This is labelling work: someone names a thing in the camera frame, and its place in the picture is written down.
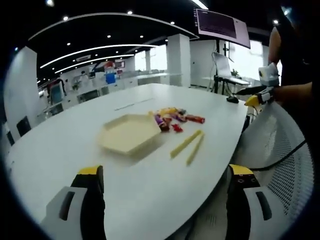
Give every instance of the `computer screen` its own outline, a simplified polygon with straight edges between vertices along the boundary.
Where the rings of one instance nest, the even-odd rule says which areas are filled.
[[[204,9],[196,10],[199,34],[230,41],[250,48],[249,33],[245,22],[231,16]]]

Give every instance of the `oval table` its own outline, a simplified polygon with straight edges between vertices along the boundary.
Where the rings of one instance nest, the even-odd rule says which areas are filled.
[[[96,143],[101,126],[124,114],[166,107],[205,117],[182,133],[161,134],[163,144],[136,162],[106,154]],[[76,105],[24,135],[10,150],[10,178],[27,212],[40,223],[46,205],[81,168],[103,165],[104,229],[108,240],[163,240],[182,226],[213,191],[234,153],[247,114],[244,102],[163,84],[121,90]],[[195,143],[170,158],[170,151],[195,130],[205,136],[193,163]]]

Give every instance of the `hexagonal tray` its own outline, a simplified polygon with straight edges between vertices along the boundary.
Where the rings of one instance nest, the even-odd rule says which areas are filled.
[[[113,152],[132,155],[161,133],[153,116],[126,114],[103,125],[97,141]]]

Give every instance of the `ceiling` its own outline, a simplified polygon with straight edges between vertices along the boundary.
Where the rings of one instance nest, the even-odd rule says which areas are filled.
[[[43,78],[58,77],[58,74],[55,74],[57,70],[76,64],[73,62],[75,58],[91,55],[91,59],[96,59],[134,54],[135,48],[116,47],[83,52],[40,68],[49,61],[73,52],[107,45],[146,43],[162,45],[166,43],[165,39],[168,36],[178,33],[185,34],[191,39],[198,35],[194,19],[194,9],[198,6],[191,0],[53,0],[53,2],[54,7],[47,6],[45,0],[22,1],[15,6],[14,15],[8,19],[14,25],[11,33],[15,39],[15,46],[22,48],[27,45],[37,52],[37,77],[41,80],[39,85],[45,83]],[[272,29],[272,19],[277,15],[276,4],[273,1],[270,3],[270,1],[256,0],[201,0],[201,2],[211,11],[230,15],[246,22],[248,27],[267,31]],[[128,10],[133,11],[134,15],[151,17],[166,23],[174,21],[175,26],[189,32],[171,24],[126,15]],[[124,13],[125,15],[96,15],[72,19],[75,16],[94,13]],[[68,16],[69,20],[28,40],[44,28],[62,21],[64,16]],[[254,33],[251,33],[250,37],[259,38]]]

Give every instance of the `yellow stick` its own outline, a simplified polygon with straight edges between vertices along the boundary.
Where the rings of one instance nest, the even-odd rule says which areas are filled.
[[[192,153],[190,154],[190,156],[189,156],[188,159],[186,160],[186,165],[187,165],[187,166],[189,166],[189,165],[193,162],[193,160],[194,160],[194,158],[195,158],[195,155],[197,154],[197,152],[198,152],[198,150],[199,150],[199,147],[200,147],[200,145],[201,145],[201,143],[202,143],[202,141],[203,141],[203,139],[204,139],[204,136],[205,136],[205,134],[202,133],[201,136],[200,136],[200,139],[199,139],[199,141],[196,143],[196,145],[195,145]]]
[[[174,150],[170,152],[170,156],[172,159],[174,159],[183,149],[185,149],[198,135],[202,133],[201,130],[195,131],[194,134],[186,138],[183,143],[181,143],[179,146],[177,146]]]

